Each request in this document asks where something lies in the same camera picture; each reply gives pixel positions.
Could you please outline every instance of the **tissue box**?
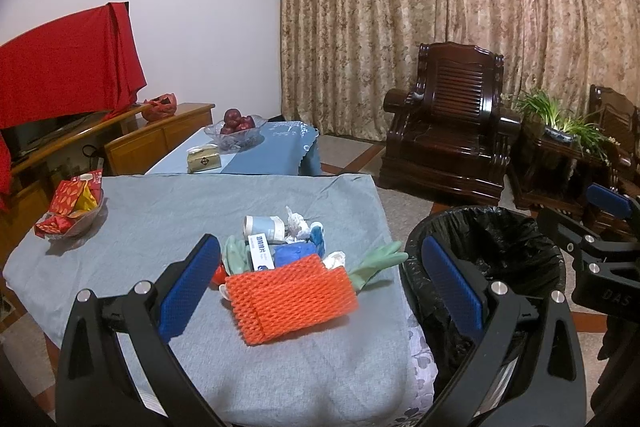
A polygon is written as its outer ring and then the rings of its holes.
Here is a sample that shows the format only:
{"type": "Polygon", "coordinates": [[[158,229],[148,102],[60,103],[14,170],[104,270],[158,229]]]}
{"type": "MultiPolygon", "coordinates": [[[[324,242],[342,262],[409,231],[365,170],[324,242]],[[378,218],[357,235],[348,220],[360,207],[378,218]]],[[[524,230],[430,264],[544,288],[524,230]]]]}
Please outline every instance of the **tissue box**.
{"type": "Polygon", "coordinates": [[[207,171],[222,167],[217,145],[202,145],[187,151],[187,170],[189,173],[207,171]]]}

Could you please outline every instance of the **black garbage bin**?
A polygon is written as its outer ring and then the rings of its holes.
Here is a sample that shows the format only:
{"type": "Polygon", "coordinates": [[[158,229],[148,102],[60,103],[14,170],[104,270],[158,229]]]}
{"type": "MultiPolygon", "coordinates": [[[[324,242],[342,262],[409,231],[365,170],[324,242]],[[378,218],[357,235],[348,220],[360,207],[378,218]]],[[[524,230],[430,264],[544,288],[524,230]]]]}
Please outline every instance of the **black garbage bin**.
{"type": "MultiPolygon", "coordinates": [[[[407,240],[409,259],[402,264],[401,278],[438,366],[437,397],[473,342],[458,333],[422,265],[422,242],[432,233],[459,259],[474,263],[488,281],[504,281],[520,295],[546,297],[556,289],[564,292],[566,272],[561,251],[540,233],[535,220],[507,208],[460,206],[418,223],[407,240]]],[[[524,334],[516,333],[504,365],[518,356],[523,343],[524,334]]]]}

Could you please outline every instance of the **orange foam net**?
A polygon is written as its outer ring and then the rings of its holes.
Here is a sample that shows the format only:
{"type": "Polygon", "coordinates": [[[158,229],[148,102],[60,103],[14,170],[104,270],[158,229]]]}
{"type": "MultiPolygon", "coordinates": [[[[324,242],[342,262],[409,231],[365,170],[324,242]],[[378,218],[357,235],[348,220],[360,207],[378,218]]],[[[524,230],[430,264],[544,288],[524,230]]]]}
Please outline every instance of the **orange foam net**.
{"type": "Polygon", "coordinates": [[[358,307],[345,269],[327,270],[317,255],[275,270],[232,275],[226,289],[242,336],[251,346],[358,307]]]}

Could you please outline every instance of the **chair backrest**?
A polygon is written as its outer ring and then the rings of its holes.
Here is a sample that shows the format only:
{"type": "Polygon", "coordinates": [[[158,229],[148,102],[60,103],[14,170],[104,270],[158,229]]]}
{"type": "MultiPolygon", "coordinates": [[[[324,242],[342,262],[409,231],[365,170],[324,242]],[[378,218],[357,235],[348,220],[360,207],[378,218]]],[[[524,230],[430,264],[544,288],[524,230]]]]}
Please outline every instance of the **chair backrest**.
{"type": "Polygon", "coordinates": [[[421,44],[414,91],[433,122],[487,130],[502,90],[504,57],[455,42],[421,44]]]}
{"type": "Polygon", "coordinates": [[[638,108],[625,95],[591,84],[588,111],[596,114],[596,123],[606,136],[617,140],[628,153],[636,153],[638,108]]]}

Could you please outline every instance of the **cabinet door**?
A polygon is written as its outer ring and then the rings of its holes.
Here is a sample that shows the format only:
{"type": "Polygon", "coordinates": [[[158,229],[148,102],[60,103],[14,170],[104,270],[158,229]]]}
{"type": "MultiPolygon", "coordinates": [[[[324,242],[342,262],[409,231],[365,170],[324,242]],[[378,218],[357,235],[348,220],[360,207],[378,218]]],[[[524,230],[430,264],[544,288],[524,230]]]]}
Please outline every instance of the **cabinet door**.
{"type": "Polygon", "coordinates": [[[198,129],[211,125],[211,111],[200,114],[194,114],[189,118],[169,123],[164,127],[164,136],[166,138],[166,146],[169,152],[174,150],[178,145],[184,142],[188,137],[195,133],[198,129]]]}
{"type": "Polygon", "coordinates": [[[9,199],[9,211],[0,212],[0,266],[49,208],[49,198],[35,182],[9,199]]]}
{"type": "Polygon", "coordinates": [[[144,174],[168,154],[162,129],[119,138],[104,148],[116,176],[144,174]]]}

